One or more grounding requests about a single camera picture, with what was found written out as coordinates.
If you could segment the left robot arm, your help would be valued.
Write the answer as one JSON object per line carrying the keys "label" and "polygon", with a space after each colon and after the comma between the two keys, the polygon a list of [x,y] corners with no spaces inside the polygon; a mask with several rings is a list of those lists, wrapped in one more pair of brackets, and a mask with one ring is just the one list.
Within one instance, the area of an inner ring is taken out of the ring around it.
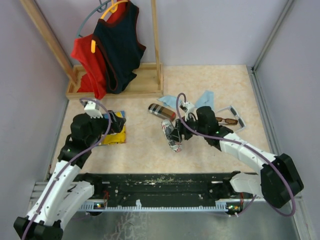
{"label": "left robot arm", "polygon": [[53,174],[39,199],[25,217],[17,217],[13,227],[22,240],[60,240],[64,230],[81,205],[89,198],[101,197],[104,186],[98,176],[86,173],[73,183],[92,149],[107,135],[120,133],[124,117],[112,110],[93,116],[76,115],[70,125],[71,133],[60,150]]}

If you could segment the light blue cleaning cloth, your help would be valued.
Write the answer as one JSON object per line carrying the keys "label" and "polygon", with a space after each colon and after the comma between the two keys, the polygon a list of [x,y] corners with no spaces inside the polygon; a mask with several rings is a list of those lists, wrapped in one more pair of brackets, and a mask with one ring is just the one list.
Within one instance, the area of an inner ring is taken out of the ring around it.
{"label": "light blue cleaning cloth", "polygon": [[196,101],[195,107],[210,107],[214,110],[214,92],[206,90]]}

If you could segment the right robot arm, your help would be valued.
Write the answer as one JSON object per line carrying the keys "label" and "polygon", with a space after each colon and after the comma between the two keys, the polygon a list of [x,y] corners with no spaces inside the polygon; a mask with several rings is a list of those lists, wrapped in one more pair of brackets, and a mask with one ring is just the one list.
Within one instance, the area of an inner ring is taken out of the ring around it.
{"label": "right robot arm", "polygon": [[232,129],[219,124],[209,106],[195,109],[190,102],[178,106],[185,116],[176,120],[168,139],[178,151],[183,140],[200,136],[211,146],[227,153],[254,170],[254,174],[234,172],[223,185],[229,198],[249,193],[264,198],[273,208],[280,209],[304,189],[292,158],[258,149],[241,139]]}

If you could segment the flag newsprint glasses case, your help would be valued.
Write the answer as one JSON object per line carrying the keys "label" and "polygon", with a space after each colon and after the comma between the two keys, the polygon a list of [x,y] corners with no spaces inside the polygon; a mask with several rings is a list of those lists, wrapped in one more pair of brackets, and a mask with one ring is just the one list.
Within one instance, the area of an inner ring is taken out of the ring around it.
{"label": "flag newsprint glasses case", "polygon": [[165,138],[167,139],[170,148],[175,153],[179,153],[182,150],[182,143],[178,135],[177,129],[175,129],[172,122],[168,119],[163,120],[161,122],[161,129]]}

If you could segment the brown tortoise sunglasses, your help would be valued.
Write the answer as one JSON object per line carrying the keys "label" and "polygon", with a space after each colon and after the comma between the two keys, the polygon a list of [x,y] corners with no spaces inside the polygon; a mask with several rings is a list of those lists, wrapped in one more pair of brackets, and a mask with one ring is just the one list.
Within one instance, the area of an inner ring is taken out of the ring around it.
{"label": "brown tortoise sunglasses", "polygon": [[233,119],[233,118],[222,118],[222,117],[216,117],[217,122],[220,125],[237,125],[238,124],[238,120],[237,119]]}

